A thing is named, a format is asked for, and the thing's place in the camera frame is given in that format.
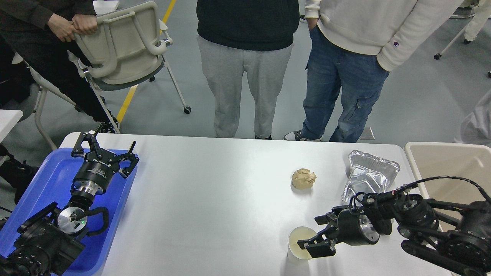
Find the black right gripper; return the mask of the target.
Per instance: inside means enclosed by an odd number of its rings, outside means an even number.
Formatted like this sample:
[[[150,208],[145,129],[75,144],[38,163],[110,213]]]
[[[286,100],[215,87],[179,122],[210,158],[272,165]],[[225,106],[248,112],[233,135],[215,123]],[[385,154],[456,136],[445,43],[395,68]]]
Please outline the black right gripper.
[[[312,258],[331,257],[336,254],[335,244],[346,243],[349,246],[374,245],[380,234],[375,230],[366,215],[350,212],[347,206],[335,206],[330,212],[315,217],[318,225],[331,224],[337,227],[333,239],[324,234],[316,234],[309,240],[299,240],[301,249],[306,249]]]

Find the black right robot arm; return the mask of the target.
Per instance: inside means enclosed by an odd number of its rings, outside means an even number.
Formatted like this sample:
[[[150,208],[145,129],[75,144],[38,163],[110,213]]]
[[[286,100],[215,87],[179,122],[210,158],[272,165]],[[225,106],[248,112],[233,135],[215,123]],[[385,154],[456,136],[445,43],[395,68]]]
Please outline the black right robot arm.
[[[424,178],[383,193],[357,192],[347,205],[336,206],[315,218],[325,228],[309,239],[297,240],[312,258],[333,256],[337,243],[374,245],[392,232],[391,220],[404,237],[402,249],[462,276],[490,272],[490,196],[477,183],[465,179],[484,197],[469,204],[425,199],[408,191]]]

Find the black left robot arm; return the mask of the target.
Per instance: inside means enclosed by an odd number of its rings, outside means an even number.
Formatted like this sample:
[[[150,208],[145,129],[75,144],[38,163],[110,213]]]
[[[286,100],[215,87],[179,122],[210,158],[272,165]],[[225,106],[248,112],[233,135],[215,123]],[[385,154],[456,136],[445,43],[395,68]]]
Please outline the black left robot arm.
[[[2,276],[91,276],[105,262],[139,157],[81,133],[51,152],[1,230]]]

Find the seated person's right hand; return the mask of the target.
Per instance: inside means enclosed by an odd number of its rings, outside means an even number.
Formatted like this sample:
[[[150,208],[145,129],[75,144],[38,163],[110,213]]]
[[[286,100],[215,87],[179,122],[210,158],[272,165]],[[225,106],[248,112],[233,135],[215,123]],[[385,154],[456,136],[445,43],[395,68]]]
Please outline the seated person's right hand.
[[[96,33],[98,29],[95,15],[75,14],[72,18],[72,24],[77,34],[91,35]]]

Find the seated person's left hand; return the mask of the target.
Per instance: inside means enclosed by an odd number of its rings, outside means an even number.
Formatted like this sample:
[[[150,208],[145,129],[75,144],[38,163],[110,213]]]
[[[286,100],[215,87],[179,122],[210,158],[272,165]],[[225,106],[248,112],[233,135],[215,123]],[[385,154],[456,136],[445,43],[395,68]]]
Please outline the seated person's left hand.
[[[75,34],[80,34],[71,21],[57,15],[52,14],[47,22],[48,28],[62,42],[74,41]]]

